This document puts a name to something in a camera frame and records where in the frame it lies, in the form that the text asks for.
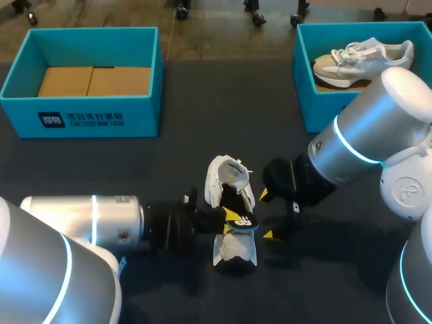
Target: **sneaker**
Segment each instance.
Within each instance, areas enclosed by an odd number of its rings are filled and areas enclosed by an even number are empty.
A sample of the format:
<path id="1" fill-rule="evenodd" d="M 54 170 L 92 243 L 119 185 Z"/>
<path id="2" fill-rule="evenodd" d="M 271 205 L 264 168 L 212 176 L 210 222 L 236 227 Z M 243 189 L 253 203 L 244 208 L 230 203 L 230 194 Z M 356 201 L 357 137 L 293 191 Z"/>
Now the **sneaker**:
<path id="1" fill-rule="evenodd" d="M 337 88 L 349 88 L 359 80 L 373 80 L 392 66 L 409 69 L 414 59 L 414 45 L 386 45 L 375 38 L 350 43 L 345 49 L 331 50 L 313 62 L 314 75 Z"/>
<path id="2" fill-rule="evenodd" d="M 249 171 L 240 160 L 228 155 L 214 158 L 207 172 L 205 200 L 212 208 L 225 210 L 224 231 L 216 235 L 213 246 L 213 266 L 230 273 L 253 270 L 257 266 L 255 199 Z"/>

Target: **dark table surface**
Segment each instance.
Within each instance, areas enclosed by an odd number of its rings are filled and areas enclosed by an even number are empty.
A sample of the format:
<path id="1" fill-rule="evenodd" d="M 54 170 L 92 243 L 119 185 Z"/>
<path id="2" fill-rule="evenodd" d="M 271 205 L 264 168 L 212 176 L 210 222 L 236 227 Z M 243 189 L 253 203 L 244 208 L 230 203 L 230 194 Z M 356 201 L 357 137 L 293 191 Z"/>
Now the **dark table surface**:
<path id="1" fill-rule="evenodd" d="M 9 67 L 0 65 L 0 84 Z M 204 205 L 208 164 L 229 154 L 254 171 L 257 199 L 263 167 L 294 158 L 312 138 L 288 60 L 170 61 L 164 78 L 158 138 L 20 140 L 0 109 L 0 195 L 19 204 L 47 194 L 133 194 L 145 203 L 197 185 Z M 383 204 L 380 173 L 307 210 L 309 224 L 286 242 L 262 239 L 284 216 L 283 202 L 258 202 L 259 266 L 247 277 L 213 270 L 212 237 L 186 258 L 130 259 L 122 323 L 389 323 L 385 284 L 411 226 Z"/>

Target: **cardboard insert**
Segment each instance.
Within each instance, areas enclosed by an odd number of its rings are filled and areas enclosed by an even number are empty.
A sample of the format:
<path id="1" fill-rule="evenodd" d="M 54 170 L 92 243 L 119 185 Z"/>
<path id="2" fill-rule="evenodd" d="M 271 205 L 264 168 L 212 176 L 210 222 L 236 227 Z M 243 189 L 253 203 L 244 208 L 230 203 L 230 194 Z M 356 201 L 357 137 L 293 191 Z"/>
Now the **cardboard insert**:
<path id="1" fill-rule="evenodd" d="M 149 94 L 150 67 L 48 67 L 38 97 Z"/>

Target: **beige sneaker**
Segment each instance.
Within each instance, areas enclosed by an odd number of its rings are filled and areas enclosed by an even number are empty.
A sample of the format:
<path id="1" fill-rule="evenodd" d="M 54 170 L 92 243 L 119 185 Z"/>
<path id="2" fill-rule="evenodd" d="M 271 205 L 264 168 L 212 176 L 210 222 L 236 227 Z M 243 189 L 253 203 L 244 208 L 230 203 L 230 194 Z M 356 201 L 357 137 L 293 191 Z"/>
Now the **beige sneaker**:
<path id="1" fill-rule="evenodd" d="M 392 66 L 409 69 L 414 59 L 414 45 L 386 45 L 375 38 L 350 43 L 345 49 L 331 50 L 313 62 L 314 75 L 338 88 L 349 88 L 359 80 L 373 80 Z"/>

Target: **cyan cardboard box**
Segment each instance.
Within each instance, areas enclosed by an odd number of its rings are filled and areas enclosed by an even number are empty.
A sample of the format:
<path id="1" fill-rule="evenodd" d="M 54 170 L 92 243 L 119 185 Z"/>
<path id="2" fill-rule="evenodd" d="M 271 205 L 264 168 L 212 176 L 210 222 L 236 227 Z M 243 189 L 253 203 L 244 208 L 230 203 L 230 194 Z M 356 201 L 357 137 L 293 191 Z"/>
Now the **cyan cardboard box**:
<path id="1" fill-rule="evenodd" d="M 151 67 L 148 95 L 37 97 L 48 67 Z M 0 92 L 20 138 L 157 136 L 163 57 L 157 28 L 30 30 Z"/>
<path id="2" fill-rule="evenodd" d="M 432 35 L 423 22 L 359 22 L 344 24 L 300 24 L 292 60 L 297 97 L 307 132 L 321 132 L 360 91 L 319 92 L 311 62 L 345 49 L 352 42 L 371 37 L 385 44 L 414 43 L 411 71 L 432 87 Z"/>

